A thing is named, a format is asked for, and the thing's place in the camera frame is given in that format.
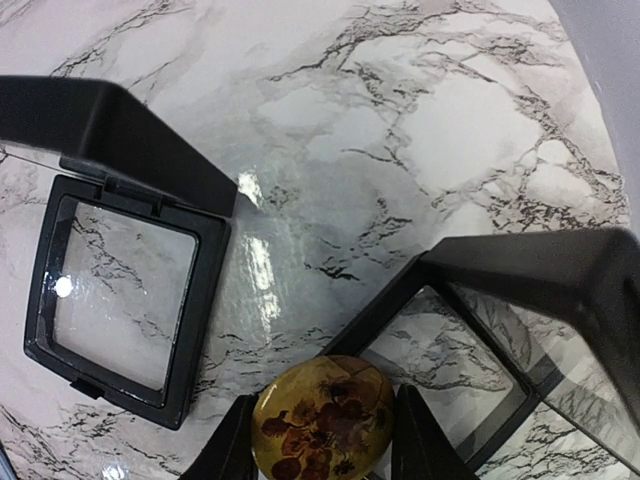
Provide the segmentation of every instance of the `gray marble veining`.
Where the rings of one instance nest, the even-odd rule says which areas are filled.
[[[195,402],[169,432],[22,354],[55,172],[19,159],[39,152],[0,152],[0,435],[24,478],[177,478],[235,395],[319,351],[440,238],[628,222],[598,103],[546,1],[4,0],[0,45],[3,74],[121,83],[242,192]],[[473,343],[447,325],[441,339]],[[473,358],[393,328],[405,361],[437,347],[433,379],[449,381],[436,354]],[[478,390],[476,375],[441,395]],[[554,415],[539,410],[483,476],[632,478]]]
[[[554,369],[563,375],[545,397],[557,414],[570,418],[635,468],[640,466],[640,438],[629,414],[573,328],[486,295],[459,291],[534,385],[541,385]]]

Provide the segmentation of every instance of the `white marble countertop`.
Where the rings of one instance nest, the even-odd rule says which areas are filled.
[[[546,0],[0,0],[0,73],[119,82],[243,193],[195,403],[171,432],[23,354],[56,172],[3,151],[0,440],[24,479],[177,478],[235,395],[317,352],[444,236],[628,222]],[[410,355],[428,333],[395,338]],[[475,388],[436,385],[440,367],[427,390]],[[635,478],[553,411],[530,422],[483,478]]]

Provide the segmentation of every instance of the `black plastic frame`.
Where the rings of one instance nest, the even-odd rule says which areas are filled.
[[[114,373],[55,343],[56,294],[52,282],[62,269],[73,211],[56,229],[63,198],[94,205],[146,223],[188,234],[196,240],[177,333],[161,391]],[[36,253],[25,328],[25,353],[70,380],[94,398],[118,405],[164,427],[177,430],[186,417],[223,267],[230,227],[220,217],[175,205],[145,202],[105,191],[103,185],[57,176],[49,196]]]
[[[60,166],[107,176],[231,217],[237,185],[121,86],[0,76],[0,139],[58,152]]]
[[[540,404],[540,399],[526,376],[502,350],[484,323],[446,282],[430,275],[424,264],[426,255],[428,252],[414,257],[318,355],[359,356],[420,290],[424,287],[433,288],[445,305],[489,348],[516,383],[500,405],[457,448],[458,455],[468,467],[477,470],[524,423]],[[554,388],[563,378],[554,369],[547,383]]]
[[[392,447],[394,480],[448,479],[452,475],[478,478],[473,472],[565,379],[555,366],[550,368],[551,359],[544,356],[536,366],[549,373],[534,384],[455,292],[452,283],[555,317],[575,328],[610,375],[636,426],[640,424],[640,383],[636,381],[640,377],[640,354],[634,348],[640,341],[640,246],[629,232],[602,229],[445,238],[433,250],[411,260],[320,355],[359,355],[423,286],[430,286],[517,379],[527,398],[510,416],[502,415],[504,423],[500,428],[489,429],[493,433],[485,435],[484,447],[464,462],[464,451],[460,451],[464,450],[464,442],[454,451],[419,392],[412,386],[401,386]],[[590,432],[553,405],[547,405],[637,473]],[[227,416],[230,422],[225,424],[226,431],[246,429],[251,422],[250,417],[240,418],[237,414],[231,418],[231,411]],[[224,439],[230,443],[241,441],[228,433]],[[212,454],[209,446],[197,462]],[[253,465],[253,459],[245,461],[246,468]],[[219,471],[215,465],[210,467],[214,473]]]

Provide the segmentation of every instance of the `black frame lid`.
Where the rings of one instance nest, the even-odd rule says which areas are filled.
[[[231,217],[237,186],[127,90],[104,80],[0,76],[0,139],[60,152],[60,165],[114,176]]]
[[[0,76],[0,140],[61,153],[31,280],[24,351],[82,393],[170,429],[192,399],[230,237],[236,184],[124,88],[101,80]],[[55,282],[80,204],[195,240],[163,387],[154,390],[57,342]]]

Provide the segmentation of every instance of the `transparent membrane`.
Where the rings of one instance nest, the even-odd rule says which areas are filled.
[[[154,390],[165,384],[196,242],[65,197],[73,211],[59,278],[54,340]]]
[[[602,445],[603,452],[610,450],[618,457],[615,459],[606,453],[611,457],[608,462],[613,462],[612,465],[626,464],[620,468],[626,468],[627,473],[630,469],[640,468],[640,437],[608,375],[575,329],[559,320],[484,294],[463,288],[458,291],[544,396],[544,402],[548,404],[545,408],[552,413],[541,416],[561,418],[561,415],[567,419],[563,422],[569,422],[567,425],[573,423],[579,427],[574,428],[575,435],[583,439],[560,442],[564,447],[573,444],[575,448],[569,450],[573,452],[571,455],[584,454],[588,450],[586,445],[592,448],[597,443]],[[566,448],[560,448],[558,454],[564,455],[566,451]],[[566,467],[569,470],[557,471],[557,475],[569,475],[572,473],[570,467],[575,465],[567,464]],[[584,468],[584,475],[587,475],[589,469]]]
[[[507,370],[428,287],[362,357],[395,385],[415,385],[465,460],[525,401]],[[389,452],[369,478],[391,478]]]

